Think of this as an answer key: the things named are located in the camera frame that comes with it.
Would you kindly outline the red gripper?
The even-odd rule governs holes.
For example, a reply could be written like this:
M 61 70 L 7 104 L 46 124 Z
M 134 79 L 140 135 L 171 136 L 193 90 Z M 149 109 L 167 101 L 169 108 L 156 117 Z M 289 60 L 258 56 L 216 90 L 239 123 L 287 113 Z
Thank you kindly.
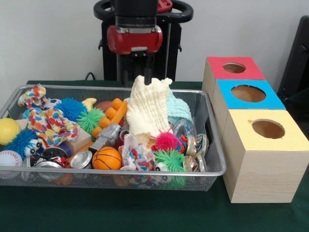
M 121 28 L 110 26 L 107 30 L 107 40 L 109 50 L 124 56 L 124 86 L 128 87 L 131 80 L 131 63 L 134 52 L 145 52 L 144 84 L 151 84 L 153 55 L 162 44 L 163 33 L 161 28 L 156 25 L 153 28 Z

